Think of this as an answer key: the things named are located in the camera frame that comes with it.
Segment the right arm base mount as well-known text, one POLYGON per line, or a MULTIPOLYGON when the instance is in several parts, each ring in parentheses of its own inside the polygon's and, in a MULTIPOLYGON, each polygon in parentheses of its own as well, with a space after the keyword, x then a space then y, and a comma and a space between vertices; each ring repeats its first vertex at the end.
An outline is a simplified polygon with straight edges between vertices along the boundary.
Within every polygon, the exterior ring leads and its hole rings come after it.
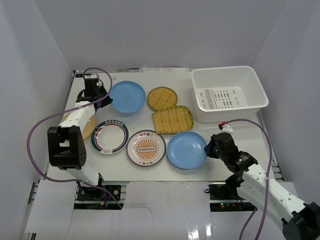
POLYGON ((209 195, 210 211, 214 212, 251 212, 255 206, 238 196, 225 182, 209 184, 204 190, 209 195))

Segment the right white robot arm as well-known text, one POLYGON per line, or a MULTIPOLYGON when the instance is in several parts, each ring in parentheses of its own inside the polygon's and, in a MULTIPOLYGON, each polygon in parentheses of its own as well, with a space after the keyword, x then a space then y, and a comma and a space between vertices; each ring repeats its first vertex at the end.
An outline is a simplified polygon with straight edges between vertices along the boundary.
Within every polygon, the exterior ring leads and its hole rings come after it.
POLYGON ((320 236, 320 207, 306 203, 275 179, 249 153, 240 151, 227 132, 214 134, 204 148, 209 158, 220 159, 232 175, 225 181, 226 195, 249 201, 268 216, 287 240, 315 240, 320 236))

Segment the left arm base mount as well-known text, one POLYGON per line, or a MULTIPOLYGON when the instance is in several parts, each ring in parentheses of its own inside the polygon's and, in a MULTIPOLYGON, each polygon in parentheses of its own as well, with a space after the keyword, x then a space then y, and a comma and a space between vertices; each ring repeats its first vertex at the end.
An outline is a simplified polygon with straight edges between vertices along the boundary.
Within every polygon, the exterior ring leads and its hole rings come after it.
POLYGON ((74 209, 75 210, 121 210, 123 203, 121 203, 121 185, 103 185, 107 191, 109 191, 113 197, 119 202, 120 206, 114 201, 114 199, 105 191, 98 190, 93 187, 78 186, 74 209))

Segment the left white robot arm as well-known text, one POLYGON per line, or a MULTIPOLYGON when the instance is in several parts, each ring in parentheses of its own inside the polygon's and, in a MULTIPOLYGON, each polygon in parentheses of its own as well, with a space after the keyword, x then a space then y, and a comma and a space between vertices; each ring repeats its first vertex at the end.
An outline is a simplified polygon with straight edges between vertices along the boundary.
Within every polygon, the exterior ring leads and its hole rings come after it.
POLYGON ((84 90, 77 96, 75 110, 58 126, 47 131, 50 165, 70 173, 79 183, 88 183, 88 193, 96 200, 105 196, 106 187, 101 184, 101 175, 87 163, 82 132, 98 109, 112 101, 99 75, 85 74, 84 90))

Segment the blue plate with bear print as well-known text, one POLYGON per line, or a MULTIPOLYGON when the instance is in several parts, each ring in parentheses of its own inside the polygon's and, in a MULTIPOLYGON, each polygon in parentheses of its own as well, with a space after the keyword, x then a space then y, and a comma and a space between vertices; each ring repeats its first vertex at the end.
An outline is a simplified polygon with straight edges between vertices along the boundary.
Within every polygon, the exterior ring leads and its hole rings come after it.
POLYGON ((111 106, 118 112, 131 114, 139 111, 146 102, 146 93, 141 85, 133 81, 120 81, 110 92, 111 106))

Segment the plain blue plate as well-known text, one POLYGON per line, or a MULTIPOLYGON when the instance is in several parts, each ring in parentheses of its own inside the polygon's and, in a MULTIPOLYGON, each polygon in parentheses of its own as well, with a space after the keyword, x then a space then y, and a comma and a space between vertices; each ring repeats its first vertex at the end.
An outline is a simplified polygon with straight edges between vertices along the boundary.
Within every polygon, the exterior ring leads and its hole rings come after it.
POLYGON ((193 131, 175 134, 167 143, 166 155, 177 168, 191 170, 198 168, 206 161, 206 140, 193 131))

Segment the yellow plate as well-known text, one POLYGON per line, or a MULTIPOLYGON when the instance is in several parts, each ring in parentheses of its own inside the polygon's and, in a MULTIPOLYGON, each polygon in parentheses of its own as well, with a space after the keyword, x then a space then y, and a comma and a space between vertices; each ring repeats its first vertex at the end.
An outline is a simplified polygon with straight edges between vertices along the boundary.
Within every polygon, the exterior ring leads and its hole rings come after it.
POLYGON ((90 120, 86 123, 84 129, 81 131, 83 140, 91 136, 95 127, 96 127, 96 118, 95 116, 92 116, 90 120))

